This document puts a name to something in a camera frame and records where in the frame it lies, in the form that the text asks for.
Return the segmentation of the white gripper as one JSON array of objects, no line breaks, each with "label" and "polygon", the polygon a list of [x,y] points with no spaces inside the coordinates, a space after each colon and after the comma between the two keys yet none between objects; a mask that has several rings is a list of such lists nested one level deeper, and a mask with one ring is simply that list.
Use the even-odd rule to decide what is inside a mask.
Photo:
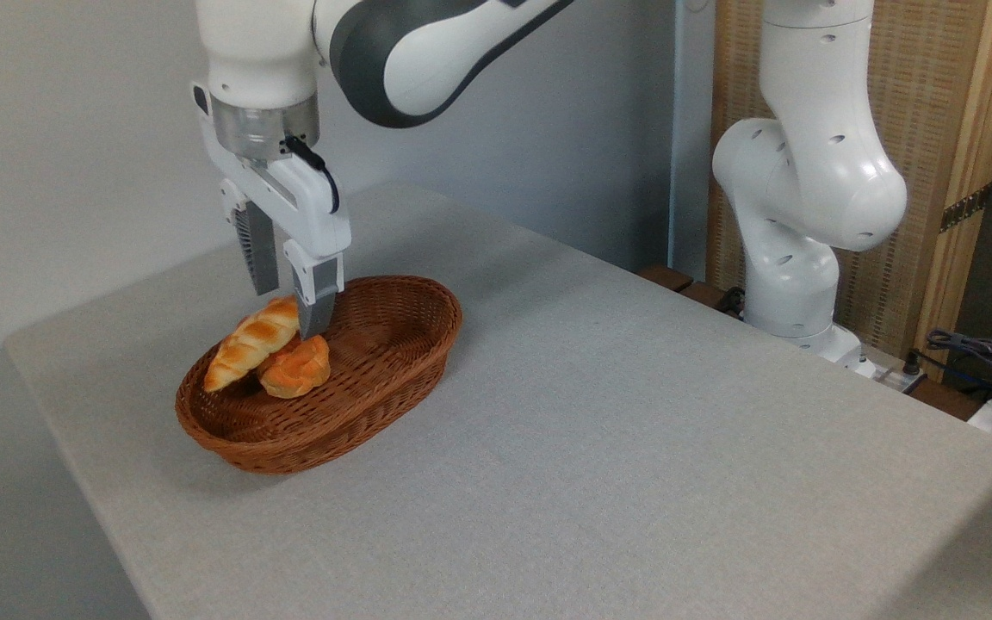
[{"label": "white gripper", "polygon": [[201,84],[192,93],[206,152],[226,178],[221,204],[253,290],[265,295],[279,287],[273,220],[291,238],[283,254],[293,272],[301,338],[326,332],[345,289],[342,251],[351,232],[333,177],[310,149],[319,137],[318,101],[254,109],[228,105]]}]

